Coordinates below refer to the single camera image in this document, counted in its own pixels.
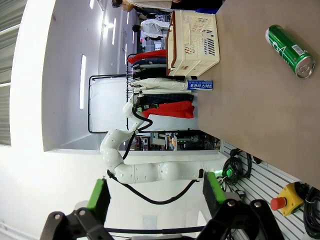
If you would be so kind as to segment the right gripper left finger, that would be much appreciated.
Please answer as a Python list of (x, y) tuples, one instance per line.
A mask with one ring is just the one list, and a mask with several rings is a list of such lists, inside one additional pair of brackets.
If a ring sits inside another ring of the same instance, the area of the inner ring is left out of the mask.
[(104, 178), (95, 183), (86, 207), (73, 210), (69, 215), (54, 211), (44, 224), (41, 240), (111, 240), (113, 237), (105, 229), (111, 196)]

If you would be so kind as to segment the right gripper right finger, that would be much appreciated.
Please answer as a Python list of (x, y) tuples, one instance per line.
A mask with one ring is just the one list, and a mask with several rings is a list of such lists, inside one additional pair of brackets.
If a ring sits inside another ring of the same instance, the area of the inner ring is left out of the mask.
[(244, 203), (227, 198), (216, 175), (205, 172), (202, 193), (211, 219), (201, 230), (201, 240), (226, 240), (232, 230), (242, 230), (249, 240), (283, 240), (284, 236), (263, 199)]

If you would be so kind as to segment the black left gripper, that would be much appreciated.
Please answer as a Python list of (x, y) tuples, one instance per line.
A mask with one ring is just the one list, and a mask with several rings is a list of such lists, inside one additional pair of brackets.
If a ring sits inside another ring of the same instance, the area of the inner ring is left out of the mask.
[(148, 109), (157, 109), (159, 105), (152, 102), (146, 96), (138, 96), (136, 100), (136, 110), (138, 112), (144, 112)]

